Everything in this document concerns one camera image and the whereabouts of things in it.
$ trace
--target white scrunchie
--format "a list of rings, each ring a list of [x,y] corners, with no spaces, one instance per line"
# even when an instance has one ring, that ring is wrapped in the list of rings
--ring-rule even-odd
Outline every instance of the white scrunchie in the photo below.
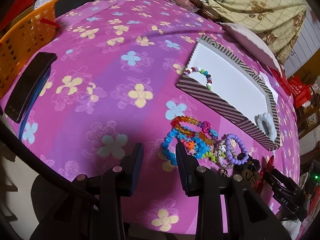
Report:
[[[276,127],[273,122],[273,118],[272,118],[271,114],[269,114],[269,113],[260,114],[257,119],[257,124],[258,124],[259,129],[265,135],[267,135],[271,141],[274,142],[275,139],[277,138],[277,131],[276,131]]]

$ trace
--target metal screw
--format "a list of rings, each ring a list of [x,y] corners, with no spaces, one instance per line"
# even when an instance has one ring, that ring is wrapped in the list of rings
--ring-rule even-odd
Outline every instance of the metal screw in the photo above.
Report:
[[[83,180],[85,179],[85,175],[84,175],[84,174],[79,174],[79,175],[76,177],[76,179],[77,179],[78,181],[83,181]]]
[[[205,170],[206,170],[206,167],[204,167],[204,166],[197,167],[197,171],[199,171],[199,172],[205,172]]]
[[[241,180],[242,180],[242,176],[239,175],[239,174],[235,174],[235,175],[233,175],[233,179],[234,179],[235,181],[241,181]]]
[[[113,171],[113,172],[120,172],[120,171],[122,171],[122,167],[120,167],[120,166],[115,166],[115,167],[112,168],[112,171]]]

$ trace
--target pink pillow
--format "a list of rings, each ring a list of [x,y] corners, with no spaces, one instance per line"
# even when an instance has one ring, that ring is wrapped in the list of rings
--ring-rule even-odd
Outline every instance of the pink pillow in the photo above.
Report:
[[[220,24],[224,26],[224,29],[230,33],[239,44],[241,44],[248,52],[255,56],[260,63],[279,71],[282,77],[281,68],[276,60],[275,55],[273,55],[267,44],[265,44],[263,40],[260,39],[255,33],[240,24]]]

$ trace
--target basket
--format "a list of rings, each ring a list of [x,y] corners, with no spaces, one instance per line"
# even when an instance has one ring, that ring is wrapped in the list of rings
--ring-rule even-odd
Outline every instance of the basket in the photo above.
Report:
[[[0,40],[0,99],[31,56],[54,37],[56,27],[40,22],[42,18],[55,21],[52,0],[17,22]]]

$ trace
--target pink floral bedsheet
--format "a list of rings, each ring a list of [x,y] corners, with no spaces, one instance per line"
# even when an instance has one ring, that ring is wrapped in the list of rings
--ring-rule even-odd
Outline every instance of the pink floral bedsheet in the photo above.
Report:
[[[40,50],[56,53],[58,59],[28,117],[22,141],[69,180],[80,173],[102,174],[130,154],[135,142],[142,142],[145,155],[137,190],[133,197],[122,199],[125,222],[195,233],[198,199],[186,197],[177,167],[160,150],[171,120],[181,114],[209,121],[220,137],[237,134],[260,161],[275,155],[275,167],[298,181],[299,143],[292,99],[218,24],[165,0],[97,0],[58,21],[62,31]],[[268,152],[175,87],[204,33],[269,77],[279,93],[280,149]],[[0,101],[3,109],[11,91]],[[9,122],[17,133],[19,125]],[[173,152],[175,143],[170,145]],[[218,168],[208,160],[199,162]],[[261,197],[276,213],[279,204],[269,187],[264,187]]]

